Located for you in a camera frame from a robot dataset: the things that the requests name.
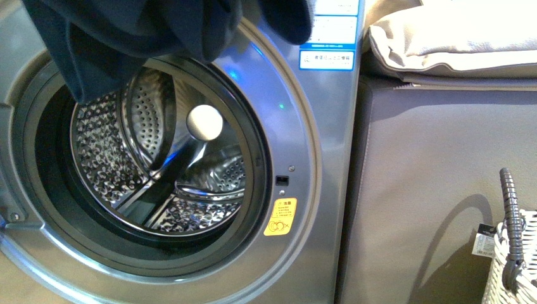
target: dark fabric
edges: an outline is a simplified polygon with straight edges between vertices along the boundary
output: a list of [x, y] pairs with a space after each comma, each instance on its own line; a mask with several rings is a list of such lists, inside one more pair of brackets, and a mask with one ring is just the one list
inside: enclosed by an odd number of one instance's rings
[[[213, 61], [242, 17], [240, 0], [23, 0], [68, 88], [87, 103], [124, 86], [147, 58]], [[259, 0], [267, 23], [293, 44], [312, 32], [308, 0]]]

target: white wicker basket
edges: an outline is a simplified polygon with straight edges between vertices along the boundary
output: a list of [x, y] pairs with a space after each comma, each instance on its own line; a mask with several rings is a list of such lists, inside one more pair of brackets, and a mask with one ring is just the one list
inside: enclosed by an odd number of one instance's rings
[[[537, 303], [537, 287], [531, 284], [533, 280], [537, 280], [537, 212], [518, 210], [514, 183], [509, 171], [502, 169], [500, 175], [502, 175], [502, 178], [508, 176], [510, 179], [510, 189], [506, 189], [504, 187], [505, 183], [502, 181], [506, 221], [498, 224], [497, 233], [494, 236], [495, 257], [490, 267], [482, 303]], [[513, 210], [515, 210], [514, 213], [518, 213], [517, 216], [523, 219], [522, 223], [525, 221], [525, 228], [523, 227], [524, 224], [519, 225], [520, 227], [518, 228], [513, 228], [513, 225], [511, 225], [511, 228], [508, 227], [507, 222], [509, 218], [512, 219]], [[509, 232], [509, 228], [511, 231], [513, 229], [522, 231], [523, 248], [523, 260], [517, 262], [520, 266], [516, 270], [519, 271], [515, 270], [511, 275], [508, 274], [509, 271], [504, 271], [506, 265], [509, 264], [509, 254], [510, 252], [513, 253], [513, 249], [511, 248], [510, 251], [509, 245], [509, 236], [513, 234]]]

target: front-loading washing machine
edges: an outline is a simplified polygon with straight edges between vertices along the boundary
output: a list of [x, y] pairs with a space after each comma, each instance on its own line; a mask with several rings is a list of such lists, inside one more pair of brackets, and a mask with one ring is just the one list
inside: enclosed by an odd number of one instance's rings
[[1, 2], [2, 252], [77, 303], [333, 302], [358, 2], [318, 0], [292, 46], [245, 1], [212, 64], [153, 58], [85, 105]]

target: basket handle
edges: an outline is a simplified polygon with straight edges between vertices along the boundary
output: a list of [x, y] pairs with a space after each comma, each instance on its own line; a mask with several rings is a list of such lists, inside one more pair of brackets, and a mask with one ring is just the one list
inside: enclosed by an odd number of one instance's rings
[[509, 237], [509, 254], [503, 269], [502, 283], [513, 294], [517, 293], [516, 278], [522, 271], [524, 254], [522, 250], [522, 230], [524, 219], [517, 202], [517, 193], [511, 172], [508, 168], [500, 170], [500, 182], [503, 192], [503, 209], [505, 210], [504, 226]]

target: pillow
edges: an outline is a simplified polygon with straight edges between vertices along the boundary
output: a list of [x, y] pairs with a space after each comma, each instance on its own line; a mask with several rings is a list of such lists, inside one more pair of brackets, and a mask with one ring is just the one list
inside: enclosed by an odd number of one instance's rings
[[369, 27], [384, 69], [447, 77], [537, 78], [537, 1], [452, 1]]

